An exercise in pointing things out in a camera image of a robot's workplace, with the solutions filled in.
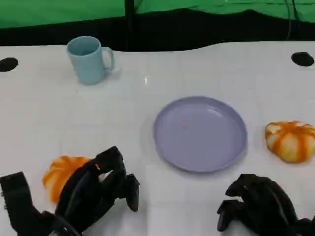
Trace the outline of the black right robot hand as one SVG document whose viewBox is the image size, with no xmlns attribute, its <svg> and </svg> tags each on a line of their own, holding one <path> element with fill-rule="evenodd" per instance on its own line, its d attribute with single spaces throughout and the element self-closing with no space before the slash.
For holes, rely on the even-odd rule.
<svg viewBox="0 0 315 236">
<path fill-rule="evenodd" d="M 268 177 L 241 174 L 225 193 L 242 201 L 224 200 L 217 214 L 217 230 L 225 231 L 232 221 L 241 222 L 258 236 L 288 236 L 298 222 L 292 201 L 284 190 Z"/>
</svg>

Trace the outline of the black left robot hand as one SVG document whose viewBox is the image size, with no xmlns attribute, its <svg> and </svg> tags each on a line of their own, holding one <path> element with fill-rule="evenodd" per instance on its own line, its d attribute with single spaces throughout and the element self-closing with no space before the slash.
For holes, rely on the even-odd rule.
<svg viewBox="0 0 315 236">
<path fill-rule="evenodd" d="M 125 199 L 133 211 L 139 208 L 139 182 L 127 174 L 116 146 L 78 168 L 64 185 L 55 210 L 67 236 L 80 236 L 103 217 L 116 199 Z"/>
</svg>

